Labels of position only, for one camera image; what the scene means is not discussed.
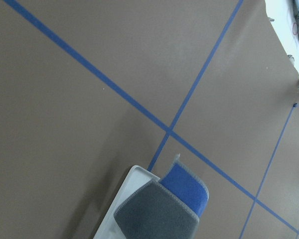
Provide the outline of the white towel rack base tray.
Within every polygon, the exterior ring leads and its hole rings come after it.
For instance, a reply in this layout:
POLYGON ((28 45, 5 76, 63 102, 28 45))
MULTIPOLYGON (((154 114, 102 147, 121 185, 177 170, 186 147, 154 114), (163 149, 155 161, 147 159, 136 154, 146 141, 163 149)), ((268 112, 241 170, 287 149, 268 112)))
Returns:
POLYGON ((126 237, 114 219, 115 210, 121 205, 121 203, 123 203, 129 196, 147 182, 150 180, 158 181, 159 179, 160 178, 158 176, 147 171, 141 166, 132 166, 114 197, 93 239, 125 239, 126 237))

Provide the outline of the grey blue towel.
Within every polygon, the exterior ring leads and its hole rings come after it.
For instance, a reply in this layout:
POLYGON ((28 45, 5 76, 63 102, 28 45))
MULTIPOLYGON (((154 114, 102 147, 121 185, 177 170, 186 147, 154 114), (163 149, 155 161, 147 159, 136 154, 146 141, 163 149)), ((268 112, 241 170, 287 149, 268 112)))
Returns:
POLYGON ((127 239, 192 239, 208 200, 206 184, 177 154, 166 175, 132 193, 114 219, 127 239))

